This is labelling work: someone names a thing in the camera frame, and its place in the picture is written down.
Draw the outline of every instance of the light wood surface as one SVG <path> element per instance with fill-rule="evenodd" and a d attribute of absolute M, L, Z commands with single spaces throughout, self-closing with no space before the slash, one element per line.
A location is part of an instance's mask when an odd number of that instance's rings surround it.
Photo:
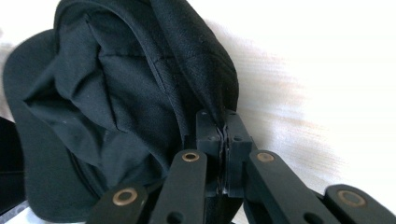
<path fill-rule="evenodd" d="M 0 44 L 50 28 L 56 2 L 0 2 Z M 396 6 L 189 2 L 233 59 L 238 112 L 257 146 L 279 154 L 311 189 L 352 185 L 395 214 Z"/>

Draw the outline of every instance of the black garment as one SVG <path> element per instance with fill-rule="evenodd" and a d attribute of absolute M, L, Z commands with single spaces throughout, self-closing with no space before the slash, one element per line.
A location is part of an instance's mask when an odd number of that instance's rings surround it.
<path fill-rule="evenodd" d="M 196 112 L 222 128 L 238 97 L 230 57 L 184 0 L 63 0 L 4 82 L 29 204 L 53 222 L 85 220 L 119 183 L 165 177 Z"/>

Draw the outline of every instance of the round hole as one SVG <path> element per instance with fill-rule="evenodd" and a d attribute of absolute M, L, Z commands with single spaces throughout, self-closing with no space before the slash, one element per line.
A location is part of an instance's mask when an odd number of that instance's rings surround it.
<path fill-rule="evenodd" d="M 338 198 L 340 198 L 343 203 L 351 207 L 361 207 L 366 205 L 366 201 L 359 194 L 350 190 L 339 190 L 337 194 Z"/>
<path fill-rule="evenodd" d="M 194 152 L 188 152 L 183 155 L 183 161 L 198 161 L 199 155 Z"/>
<path fill-rule="evenodd" d="M 181 215 L 179 212 L 172 212 L 168 215 L 166 221 L 169 224 L 180 224 L 183 222 L 183 215 Z"/>
<path fill-rule="evenodd" d="M 240 142 L 240 141 L 242 141 L 242 137 L 241 137 L 241 136 L 235 136 L 235 137 L 233 138 L 233 140 L 234 140 L 235 142 Z"/>
<path fill-rule="evenodd" d="M 132 203 L 137 198 L 137 192 L 133 188 L 121 189 L 113 196 L 113 203 L 118 206 L 124 206 Z"/>
<path fill-rule="evenodd" d="M 305 213 L 304 219 L 309 224 L 322 224 L 323 220 L 313 213 Z"/>
<path fill-rule="evenodd" d="M 262 162 L 269 162 L 269 161 L 273 161 L 275 158 L 273 155 L 269 153 L 261 152 L 257 154 L 257 159 Z"/>

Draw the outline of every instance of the cap brim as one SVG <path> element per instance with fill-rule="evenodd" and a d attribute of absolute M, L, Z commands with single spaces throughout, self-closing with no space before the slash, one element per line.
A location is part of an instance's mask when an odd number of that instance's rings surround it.
<path fill-rule="evenodd" d="M 81 181 L 64 144 L 23 102 L 36 77 L 55 57 L 54 50 L 52 30 L 25 41 L 7 60 L 4 87 L 20 134 L 30 206 L 47 221 L 79 222 L 86 220 L 98 199 Z"/>

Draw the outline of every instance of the black fabric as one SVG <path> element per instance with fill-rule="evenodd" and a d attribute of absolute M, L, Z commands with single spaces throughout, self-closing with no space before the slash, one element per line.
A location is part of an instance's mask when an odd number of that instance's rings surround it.
<path fill-rule="evenodd" d="M 23 156 L 15 124 L 0 118 L 0 216 L 25 199 Z"/>
<path fill-rule="evenodd" d="M 230 57 L 176 0 L 61 1 L 54 30 L 8 59 L 5 88 L 28 200 L 54 222 L 84 220 L 119 183 L 164 178 L 196 112 L 222 128 L 238 96 Z"/>

